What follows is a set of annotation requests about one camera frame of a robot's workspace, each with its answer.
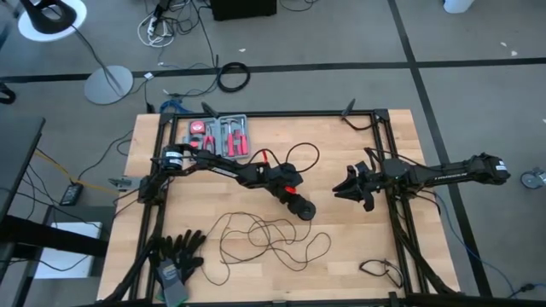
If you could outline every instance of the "black box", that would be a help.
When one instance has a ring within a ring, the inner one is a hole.
[[[276,0],[211,0],[214,20],[232,20],[276,14]]]

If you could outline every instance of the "wooden table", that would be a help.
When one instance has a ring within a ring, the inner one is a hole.
[[[424,162],[410,110],[389,112],[398,152]],[[356,125],[369,124],[369,117],[352,117],[351,120]],[[126,176],[143,177],[149,174],[158,121],[159,115],[137,117],[125,167]],[[317,206],[311,235],[307,241],[294,244],[288,250],[297,259],[303,259],[305,245],[321,231],[330,235],[332,246],[325,256],[310,263],[301,272],[285,268],[272,253],[250,263],[232,265],[229,281],[221,287],[211,284],[202,271],[197,270],[187,284],[189,302],[385,298],[391,291],[403,297],[404,292],[385,276],[373,277],[358,270],[358,264],[371,258],[386,258],[394,264],[398,263],[385,196],[375,194],[375,209],[365,212],[362,203],[337,199],[331,192],[332,187],[346,178],[347,165],[354,165],[363,159],[367,161],[363,148],[375,146],[372,131],[354,131],[337,117],[250,118],[248,125],[251,150],[269,148],[281,160],[299,142],[312,142],[320,148],[320,161],[302,174],[305,181],[298,186],[299,193]],[[182,120],[177,135],[185,135],[186,127],[187,121]],[[312,163],[315,157],[312,148],[302,147],[293,152],[290,162],[301,169]],[[134,199],[131,195],[121,200],[118,208]],[[458,289],[436,207],[426,200],[415,199],[411,201],[411,208],[423,256],[449,287]],[[308,222],[292,215],[267,191],[248,190],[230,178],[200,171],[189,177],[177,177],[171,183],[163,235],[183,234],[186,229],[206,232],[220,216],[231,211],[254,213],[266,220],[287,218],[296,225],[300,236],[308,227]],[[137,249],[142,212],[143,205],[135,204],[116,217],[98,298],[105,298],[111,293],[131,266]],[[250,223],[249,219],[237,218],[232,223],[232,229],[247,230]],[[203,247],[203,269],[217,282],[227,274],[225,266],[219,262],[220,233],[221,229],[214,231]],[[325,237],[319,237],[309,250],[310,257],[322,253],[327,244]],[[256,252],[243,236],[229,240],[226,248],[241,257]],[[139,297],[144,294],[146,277],[146,274],[141,277]]]

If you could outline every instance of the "black glove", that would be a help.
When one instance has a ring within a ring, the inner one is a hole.
[[[195,231],[194,235],[191,235],[191,230],[186,230],[184,237],[179,235],[175,242],[175,246],[180,241],[180,253],[178,253],[178,265],[180,270],[180,279],[185,284],[186,281],[195,272],[196,268],[203,265],[202,257],[194,257],[194,253],[199,246],[205,242],[206,236],[201,234],[200,230]]]
[[[193,236],[191,230],[187,230],[184,236],[179,235],[174,242],[170,236],[160,238],[150,254],[150,264],[157,269],[162,261],[169,258],[177,268],[178,277],[185,284],[195,269],[203,265],[203,258],[194,257],[194,253],[205,239],[206,236],[202,235],[200,230],[197,230]],[[155,269],[155,279],[161,283]]]

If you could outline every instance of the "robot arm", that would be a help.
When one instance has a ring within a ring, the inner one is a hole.
[[[183,156],[184,153],[190,153],[190,156]],[[184,159],[193,159],[195,163],[183,169]],[[157,171],[140,182],[138,201],[141,203],[160,199],[160,187],[167,184],[170,177],[185,177],[194,171],[214,171],[235,179],[245,188],[265,188],[282,204],[288,204],[288,210],[302,220],[308,221],[315,216],[315,206],[296,193],[296,187],[303,178],[290,163],[273,168],[267,162],[240,164],[189,144],[164,147],[156,162],[159,163]]]
[[[348,200],[364,200],[364,209],[374,209],[371,192],[392,188],[398,195],[416,194],[423,188],[436,187],[459,182],[480,182],[501,185],[510,177],[501,159],[486,153],[474,155],[462,162],[448,165],[411,165],[398,158],[385,159],[381,172],[375,171],[375,155],[371,148],[364,151],[370,157],[372,169],[361,161],[355,166],[347,166],[347,179],[333,188],[335,197]]]

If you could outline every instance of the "chair wheel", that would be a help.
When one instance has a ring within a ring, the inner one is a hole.
[[[521,174],[520,181],[524,187],[530,189],[537,189],[543,186],[543,181],[537,177],[537,174],[534,171],[526,171]]]

